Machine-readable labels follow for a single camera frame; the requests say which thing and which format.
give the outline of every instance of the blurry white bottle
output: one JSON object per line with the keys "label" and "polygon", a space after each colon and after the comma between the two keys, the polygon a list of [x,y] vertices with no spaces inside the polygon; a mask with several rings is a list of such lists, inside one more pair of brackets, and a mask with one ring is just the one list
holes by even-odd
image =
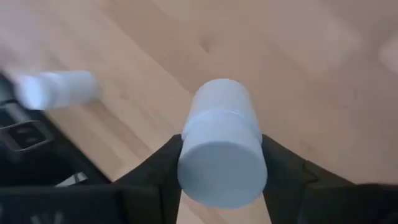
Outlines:
{"label": "blurry white bottle", "polygon": [[196,92],[182,133],[178,181],[209,207],[238,208],[266,185],[262,133],[245,87],[212,80]]}
{"label": "blurry white bottle", "polygon": [[15,94],[31,110],[64,108],[95,99],[98,84],[87,71],[41,72],[19,77]]}

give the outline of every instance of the black object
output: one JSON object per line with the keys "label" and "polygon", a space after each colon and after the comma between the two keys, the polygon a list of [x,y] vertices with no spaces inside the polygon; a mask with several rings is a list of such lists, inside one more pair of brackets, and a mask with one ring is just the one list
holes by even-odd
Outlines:
{"label": "black object", "polygon": [[[11,84],[3,78],[0,86],[0,91],[5,91]],[[17,104],[9,95],[4,98],[7,99],[3,102],[5,105]],[[31,120],[27,125],[30,130],[40,131],[42,128],[34,128],[36,122],[40,122],[52,138],[23,153],[21,149],[24,151],[32,145],[17,143],[14,146],[17,150],[11,150],[7,144],[0,146],[0,152],[7,151],[12,155],[10,160],[7,159],[9,155],[0,153],[0,224],[176,223],[181,195],[177,180],[181,135],[173,136],[139,167],[110,184],[42,113],[25,112]],[[13,128],[14,123],[9,118],[0,118],[0,125],[6,127],[2,130],[5,136],[14,142],[28,139],[30,135],[26,136],[26,131],[18,132],[19,128]],[[50,139],[43,138],[48,134],[41,136],[41,133],[35,133],[35,139]],[[354,185],[302,159],[267,136],[263,136],[262,148],[269,172],[263,194],[272,223],[398,223],[398,186]],[[35,166],[47,164],[47,169],[41,171],[48,172],[48,167],[55,167],[64,172],[63,175],[84,172],[88,176],[88,185],[48,186],[53,180],[40,180],[30,185],[15,185],[15,180],[1,183],[2,176],[7,176],[3,169],[9,167],[21,169],[20,174],[32,174],[27,169],[33,167],[28,166],[29,163]],[[47,186],[31,187],[46,181]]]}

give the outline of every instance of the white cylinder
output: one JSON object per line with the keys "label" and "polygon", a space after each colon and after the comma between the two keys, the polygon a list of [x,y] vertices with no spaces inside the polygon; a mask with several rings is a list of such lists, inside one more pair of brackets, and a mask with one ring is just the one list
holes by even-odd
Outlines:
{"label": "white cylinder", "polygon": [[91,101],[98,95],[98,84],[87,71],[42,72],[20,77],[15,90],[26,108],[46,110]]}
{"label": "white cylinder", "polygon": [[249,93],[233,80],[212,80],[196,93],[183,130],[178,181],[209,207],[238,208],[264,190],[267,168]]}

